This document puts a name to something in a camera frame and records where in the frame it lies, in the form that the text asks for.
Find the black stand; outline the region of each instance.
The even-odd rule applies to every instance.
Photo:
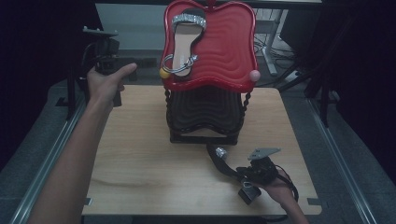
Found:
[[[301,74],[293,81],[277,88],[280,92],[286,91],[289,88],[311,78],[311,81],[308,83],[307,87],[305,88],[304,94],[307,98],[314,98],[318,94],[318,91],[321,89],[319,115],[326,127],[328,127],[327,109],[329,104],[329,92],[330,92],[329,81],[332,74],[332,59],[334,58],[335,53],[338,50],[344,36],[347,34],[349,28],[357,19],[360,12],[360,7],[364,3],[365,1],[359,1],[359,4],[353,3],[346,8],[346,10],[348,10],[348,13],[345,23],[343,23],[342,27],[340,28],[334,40],[332,41],[331,45],[326,50],[323,59],[313,70]],[[289,76],[290,73],[293,72],[299,65],[300,63],[295,63],[294,65],[291,66],[291,68],[285,71],[285,73],[276,80],[275,86],[278,83],[280,83],[282,80],[284,80],[287,76]]]
[[[250,93],[242,104],[241,93],[203,86],[190,91],[165,91],[166,121],[172,143],[236,145]],[[210,129],[223,136],[183,135]]]

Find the gray floor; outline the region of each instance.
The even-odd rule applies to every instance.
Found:
[[[276,47],[285,48],[277,40]],[[274,80],[258,58],[262,79],[259,83]],[[161,85],[157,68],[139,69],[137,81],[131,84]],[[348,223],[363,222],[356,200],[351,197],[345,180],[341,176],[332,153],[326,144],[323,134],[315,121],[315,115],[304,98],[303,90],[306,83],[281,93],[287,109],[291,125],[295,131],[300,148],[303,152],[309,174],[312,177],[322,213],[318,216],[308,216],[311,223]],[[8,223],[26,190],[29,188],[35,174],[58,137],[64,126],[67,114],[66,107],[55,106],[60,97],[66,96],[65,82],[54,85],[49,90],[49,99],[34,127],[22,142],[14,157],[0,174],[0,223]],[[376,223],[396,223],[396,188],[388,179],[381,166],[377,163],[370,150],[359,137],[344,122],[335,109],[329,107],[329,131],[340,149],[347,167],[355,178],[363,197],[373,211]],[[177,219],[177,223],[192,220]],[[248,223],[250,219],[217,219],[216,223]],[[85,223],[165,223],[164,217],[128,217],[128,216],[90,216],[85,217]]]

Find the metal rail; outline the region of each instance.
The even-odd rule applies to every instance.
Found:
[[[358,209],[359,214],[361,215],[361,220],[364,224],[376,224],[375,217],[373,212],[370,208],[370,204],[367,203],[367,200],[364,194],[361,191],[358,183],[356,182],[355,178],[353,177],[352,173],[347,166],[346,161],[340,151],[340,148],[337,146],[335,140],[332,137],[332,133],[330,132],[329,128],[326,128],[323,122],[320,119],[318,108],[313,103],[313,99],[308,99],[308,104],[311,109],[312,115],[314,116],[315,122],[317,123],[320,132],[325,139],[328,149],[332,154],[332,158],[335,161],[335,165],[338,168],[338,171],[343,178],[346,188],[349,191],[349,194]]]
[[[35,200],[38,197],[41,189],[46,182],[46,179],[52,170],[53,165],[58,160],[59,155],[64,149],[64,145],[66,144],[67,139],[69,138],[71,132],[73,131],[77,121],[81,117],[82,113],[85,109],[85,100],[83,94],[78,97],[77,101],[77,109],[75,114],[67,120],[62,128],[58,138],[56,139],[52,149],[49,151],[44,162],[41,164],[40,169],[35,175],[35,179],[30,185],[29,189],[26,191],[23,199],[18,206],[17,210],[14,213],[13,218],[10,220],[10,224],[22,224],[26,223],[30,212],[32,210],[33,205],[35,204]]]

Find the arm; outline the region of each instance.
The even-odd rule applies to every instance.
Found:
[[[116,90],[136,64],[105,77],[92,69],[87,77],[91,99],[39,194],[28,223],[79,223],[91,181],[96,150],[113,108]]]
[[[279,173],[286,178],[287,175],[284,171],[279,170]],[[306,224],[309,223],[308,219],[306,219],[301,207],[294,200],[293,194],[289,188],[289,186],[280,179],[274,180],[270,185],[260,186],[256,185],[259,188],[265,189],[268,192],[270,197],[274,199],[280,206],[286,211],[288,214],[291,223],[293,224]]]

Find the left hand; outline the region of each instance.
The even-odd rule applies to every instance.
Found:
[[[116,91],[123,91],[125,89],[122,79],[130,75],[136,67],[136,63],[130,63],[108,76],[104,76],[96,72],[95,68],[92,68],[87,74],[91,96],[90,101],[94,100],[97,103],[111,105],[112,107]]]

